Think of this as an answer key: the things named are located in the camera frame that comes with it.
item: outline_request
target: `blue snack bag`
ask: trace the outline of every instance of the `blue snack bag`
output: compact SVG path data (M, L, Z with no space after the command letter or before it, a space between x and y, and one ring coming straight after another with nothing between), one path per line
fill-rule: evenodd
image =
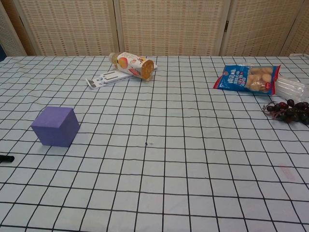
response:
M226 65L213 88L273 95L280 66Z

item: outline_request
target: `red stain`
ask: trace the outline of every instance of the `red stain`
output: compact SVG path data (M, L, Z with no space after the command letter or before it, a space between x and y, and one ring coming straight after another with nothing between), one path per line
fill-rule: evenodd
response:
M280 166L280 169L288 180L291 180L291 181L295 180L294 175L292 174L292 172L290 171L288 167Z

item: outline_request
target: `purple foam cube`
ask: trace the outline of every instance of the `purple foam cube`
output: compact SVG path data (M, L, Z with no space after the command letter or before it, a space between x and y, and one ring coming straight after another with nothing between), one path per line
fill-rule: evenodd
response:
M43 145L69 147L80 126L72 108L47 106L31 127Z

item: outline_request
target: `clear plastic bag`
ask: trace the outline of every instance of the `clear plastic bag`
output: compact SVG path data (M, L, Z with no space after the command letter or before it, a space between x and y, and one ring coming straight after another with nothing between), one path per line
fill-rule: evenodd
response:
M275 84L276 95L285 99L293 99L295 102L303 102L309 97L309 89L298 81L291 81L279 75Z

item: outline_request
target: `black pen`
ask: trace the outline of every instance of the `black pen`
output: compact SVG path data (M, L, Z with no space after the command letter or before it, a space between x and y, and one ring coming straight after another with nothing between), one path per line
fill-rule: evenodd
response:
M2 162L13 162L15 159L14 156L2 156L0 155L0 161Z

